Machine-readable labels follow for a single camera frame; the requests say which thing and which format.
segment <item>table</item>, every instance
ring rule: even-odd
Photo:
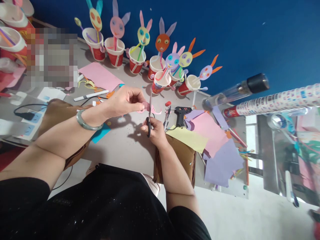
[[[82,68],[91,62],[94,62],[92,54],[90,52],[87,44],[82,41],[78,41],[78,68]],[[119,68],[114,68],[109,59],[103,62],[103,65],[115,76],[121,79],[129,86],[134,86],[141,88],[145,95],[147,101],[149,101],[151,93],[152,82],[147,77],[148,69],[143,67],[141,73],[138,75],[133,75],[130,72],[129,60],[124,58],[122,66]],[[35,88],[30,89],[27,83],[21,81],[21,84],[16,87],[19,91],[29,91],[28,94],[37,96],[41,89]],[[79,88],[72,88],[70,95],[66,96],[64,101],[72,105],[81,105],[85,100],[74,102],[75,97],[83,96],[89,93],[93,93],[93,89],[87,89],[83,86]],[[197,109],[202,109],[202,101],[208,95],[203,92],[198,92],[196,94],[195,106]],[[165,89],[159,95],[153,95],[152,104],[157,112],[162,110],[160,115],[155,117],[164,121],[165,119],[165,103],[167,101],[172,102],[172,109],[177,106],[191,107],[192,106],[193,94],[188,94],[187,96],[180,96],[175,91],[170,88]],[[219,108],[225,109],[230,107],[230,104],[224,104],[219,106]],[[5,114],[12,112],[14,106],[6,106],[6,109],[0,113],[0,118],[5,118],[6,120],[20,121],[19,117],[13,114]],[[124,117],[112,118],[110,128],[111,131],[103,137],[97,144],[93,142],[90,143],[87,151],[84,153],[82,158],[89,161],[100,162],[108,164],[115,167],[120,167],[136,172],[141,172],[149,175],[153,175],[154,159],[155,159],[155,146],[149,141],[149,139],[143,134],[140,134],[140,127],[143,121],[148,116],[148,112],[145,111],[142,114],[130,113],[126,114]],[[176,123],[176,114],[171,112],[169,117],[169,127]],[[238,117],[231,119],[228,124],[232,128],[236,128],[240,137],[245,140],[245,117]],[[23,143],[29,145],[30,142],[17,139],[17,138],[7,138],[7,140],[14,141],[17,143]],[[212,189],[213,184],[204,182],[205,166],[201,161],[199,155],[196,158],[196,181],[195,185],[202,188]],[[231,194],[234,196],[239,196],[243,198],[248,198],[249,189],[243,189],[246,184],[246,173],[243,171],[235,180],[229,181],[229,188],[221,188],[221,192]]]

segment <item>drawn eye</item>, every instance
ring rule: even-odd
[[[91,16],[91,18],[92,18],[93,20],[96,20],[96,17],[94,16],[93,13],[90,13],[90,16]]]

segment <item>patterned paper roll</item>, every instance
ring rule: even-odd
[[[231,118],[314,106],[320,106],[320,83],[246,101],[223,113]]]

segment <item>rabbit ear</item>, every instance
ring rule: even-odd
[[[89,9],[93,8],[91,0],[87,0],[87,4],[88,4]]]
[[[201,50],[200,52],[197,52],[195,54],[192,55],[192,58],[196,58],[199,57],[202,53],[204,53],[205,50]]]
[[[123,21],[123,24],[126,25],[129,22],[130,19],[130,12],[126,13],[121,20]]]
[[[177,44],[177,42],[175,42],[173,44],[172,53],[176,53],[177,52],[177,48],[178,48],[178,44]]]
[[[160,18],[160,22],[159,22],[159,29],[160,29],[160,34],[164,34],[165,30],[164,30],[164,21],[163,18]]]
[[[144,27],[143,15],[141,10],[140,10],[140,23],[141,23],[141,27]]]
[[[186,46],[183,46],[182,48],[180,48],[180,50],[179,50],[179,52],[178,52],[178,55],[179,55],[179,56],[183,53],[183,51],[184,51],[185,48],[186,48]]]
[[[150,32],[151,26],[152,26],[152,18],[149,20],[148,25],[147,25],[147,27],[146,27],[146,29],[148,30],[148,32]]]
[[[118,7],[118,1],[117,0],[113,0],[112,8],[113,8],[113,16],[114,17],[119,17],[119,7]]]
[[[196,38],[194,38],[194,39],[192,40],[192,42],[190,43],[190,47],[189,47],[188,52],[191,52],[191,51],[192,51],[193,45],[194,45],[194,42],[195,42],[195,41],[196,41]]]
[[[168,31],[166,32],[166,34],[170,37],[170,35],[173,33],[174,29],[176,28],[177,22],[175,22],[174,24],[172,24],[170,26],[170,28],[168,29]]]
[[[213,61],[211,63],[211,67],[213,67],[215,65],[218,56],[219,56],[219,54],[214,57],[214,59],[213,59]]]
[[[221,68],[222,68],[222,66],[221,66],[221,67],[217,67],[217,68],[213,69],[211,74],[214,74],[215,72],[219,71]]]
[[[102,0],[98,0],[96,10],[97,10],[97,12],[99,13],[100,16],[101,16],[101,12],[102,12],[102,7],[103,7],[103,1]]]

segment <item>orange rabbit face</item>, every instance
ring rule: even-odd
[[[156,48],[159,52],[167,50],[170,44],[170,38],[167,34],[160,34],[156,40]]]

